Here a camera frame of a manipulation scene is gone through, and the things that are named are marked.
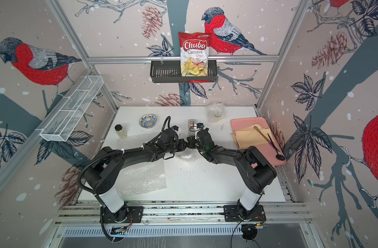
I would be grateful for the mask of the bubble wrap sheet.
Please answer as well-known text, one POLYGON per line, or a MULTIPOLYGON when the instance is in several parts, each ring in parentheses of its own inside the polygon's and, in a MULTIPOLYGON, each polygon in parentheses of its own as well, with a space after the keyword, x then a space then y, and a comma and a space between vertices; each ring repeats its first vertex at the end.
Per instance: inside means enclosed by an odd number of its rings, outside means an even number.
POLYGON ((177 152, 176 156, 178 159, 187 163, 192 163, 196 160, 194 150, 189 148, 186 148, 184 151, 177 152))
MULTIPOLYGON (((113 149, 133 149, 142 146, 156 136, 155 133, 119 138, 113 149)), ((144 162, 120 171, 115 183, 121 196, 146 194, 167 188, 164 161, 144 162)))
POLYGON ((207 116, 210 123, 216 123, 225 118, 225 104, 212 103, 207 106, 207 116))

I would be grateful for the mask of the blue yellow patterned bowl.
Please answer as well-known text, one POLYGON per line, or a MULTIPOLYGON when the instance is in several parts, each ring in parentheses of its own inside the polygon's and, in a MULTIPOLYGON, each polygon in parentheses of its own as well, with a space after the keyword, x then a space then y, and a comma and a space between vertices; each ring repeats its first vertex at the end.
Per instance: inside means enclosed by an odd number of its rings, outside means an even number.
POLYGON ((156 116, 154 116, 153 114, 146 114, 140 118, 139 125, 142 128, 150 129, 155 126, 156 122, 157 122, 156 116))

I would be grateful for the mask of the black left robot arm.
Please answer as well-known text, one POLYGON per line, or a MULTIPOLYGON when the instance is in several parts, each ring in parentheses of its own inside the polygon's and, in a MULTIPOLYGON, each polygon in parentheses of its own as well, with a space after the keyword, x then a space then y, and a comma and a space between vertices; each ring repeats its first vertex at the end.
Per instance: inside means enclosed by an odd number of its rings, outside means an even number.
POLYGON ((105 147, 82 170, 77 178, 77 185, 94 195, 111 213, 123 211, 125 201, 115 187, 120 171, 132 165, 164 159, 166 154, 174 155, 188 146, 184 139, 178 139, 165 144, 162 141, 144 143, 139 148, 127 150, 105 147))

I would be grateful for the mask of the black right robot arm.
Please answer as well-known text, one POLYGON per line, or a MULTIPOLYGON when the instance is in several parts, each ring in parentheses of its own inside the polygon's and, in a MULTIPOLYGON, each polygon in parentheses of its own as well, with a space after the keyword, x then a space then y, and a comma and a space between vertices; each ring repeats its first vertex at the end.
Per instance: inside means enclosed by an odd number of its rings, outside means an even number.
POLYGON ((244 150, 227 149, 215 145, 211 138, 187 138, 188 148, 197 149, 208 162, 213 164, 228 164, 238 170, 246 189, 237 202, 238 216, 249 219, 255 214, 255 209, 264 194, 264 189, 277 177, 275 168, 266 160, 254 146, 244 150))

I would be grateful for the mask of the gold spoon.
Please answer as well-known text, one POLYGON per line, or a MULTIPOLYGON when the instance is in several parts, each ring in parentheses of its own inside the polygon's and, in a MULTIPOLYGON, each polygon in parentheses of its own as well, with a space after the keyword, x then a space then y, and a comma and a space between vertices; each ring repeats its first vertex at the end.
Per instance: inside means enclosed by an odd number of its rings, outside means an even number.
POLYGON ((253 126, 253 128, 269 143, 271 144, 271 141, 268 137, 266 137, 262 131, 257 127, 257 126, 253 126))

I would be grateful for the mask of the glass jar black lid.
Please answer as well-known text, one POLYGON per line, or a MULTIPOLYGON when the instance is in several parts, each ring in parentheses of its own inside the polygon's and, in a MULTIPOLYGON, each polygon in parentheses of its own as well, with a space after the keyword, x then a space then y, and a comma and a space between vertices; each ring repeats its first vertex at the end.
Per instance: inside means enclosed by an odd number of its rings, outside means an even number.
POLYGON ((117 135, 119 136, 119 138, 126 138, 127 137, 127 132, 122 125, 117 124, 114 127, 114 129, 115 129, 117 135))

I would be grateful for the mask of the pink plastic tray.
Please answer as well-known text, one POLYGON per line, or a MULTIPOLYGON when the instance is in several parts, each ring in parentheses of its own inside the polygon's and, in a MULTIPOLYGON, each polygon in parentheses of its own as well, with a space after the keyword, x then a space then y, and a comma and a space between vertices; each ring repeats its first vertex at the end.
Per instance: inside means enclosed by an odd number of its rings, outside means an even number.
MULTIPOLYGON (((270 127, 267 124, 266 120, 264 118, 261 118, 261 117, 232 119, 230 121, 232 132, 234 132, 234 130, 240 130, 240 129, 243 129, 243 128, 246 128, 246 127, 249 127, 249 126, 252 126, 252 125, 255 125, 255 124, 259 124, 262 128, 269 128, 270 129, 270 127)), ((280 148, 280 146, 279 146, 276 138, 274 137, 274 135, 272 136, 272 139, 273 139, 273 142, 274 142, 275 146, 279 149, 279 153, 281 155, 283 155, 283 151, 280 148)), ((259 146, 255 146, 255 147, 262 153, 262 155, 273 166, 281 166, 281 165, 285 165, 286 164, 286 160, 285 161, 280 161, 280 160, 276 159, 276 151, 274 150, 274 148, 272 147, 271 144, 264 144, 264 145, 259 145, 259 146)))

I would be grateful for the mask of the red cassava chips bag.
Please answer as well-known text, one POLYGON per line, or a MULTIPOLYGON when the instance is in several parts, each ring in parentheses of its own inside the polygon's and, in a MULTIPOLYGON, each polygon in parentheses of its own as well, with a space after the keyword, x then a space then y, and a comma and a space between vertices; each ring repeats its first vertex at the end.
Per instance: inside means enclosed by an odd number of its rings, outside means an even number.
POLYGON ((185 77, 208 76, 211 34, 178 33, 180 41, 180 71, 185 77))

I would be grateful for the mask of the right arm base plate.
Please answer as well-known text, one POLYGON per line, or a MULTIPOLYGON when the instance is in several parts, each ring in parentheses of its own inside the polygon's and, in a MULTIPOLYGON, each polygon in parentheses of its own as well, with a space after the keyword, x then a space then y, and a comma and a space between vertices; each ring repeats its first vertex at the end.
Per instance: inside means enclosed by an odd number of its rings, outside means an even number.
POLYGON ((256 205, 252 210, 246 210, 241 205, 223 206, 225 222, 265 222, 266 216, 262 205, 256 205))

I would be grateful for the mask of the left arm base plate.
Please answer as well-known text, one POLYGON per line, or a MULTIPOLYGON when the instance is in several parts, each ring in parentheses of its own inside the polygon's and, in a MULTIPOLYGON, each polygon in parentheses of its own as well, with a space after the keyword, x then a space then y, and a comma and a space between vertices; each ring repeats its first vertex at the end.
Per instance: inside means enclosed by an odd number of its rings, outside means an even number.
POLYGON ((144 213, 142 206, 124 205, 116 213, 112 213, 107 207, 101 207, 101 220, 104 224, 140 223, 144 213))

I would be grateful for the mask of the white mesh wall shelf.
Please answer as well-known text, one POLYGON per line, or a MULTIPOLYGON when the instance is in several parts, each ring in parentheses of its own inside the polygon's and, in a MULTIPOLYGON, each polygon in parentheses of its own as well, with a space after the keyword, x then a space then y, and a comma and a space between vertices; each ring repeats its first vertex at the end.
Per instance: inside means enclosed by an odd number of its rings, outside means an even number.
POLYGON ((66 142, 103 84, 98 75, 81 77, 74 85, 73 93, 62 99, 63 105, 42 129, 40 136, 48 142, 66 142))

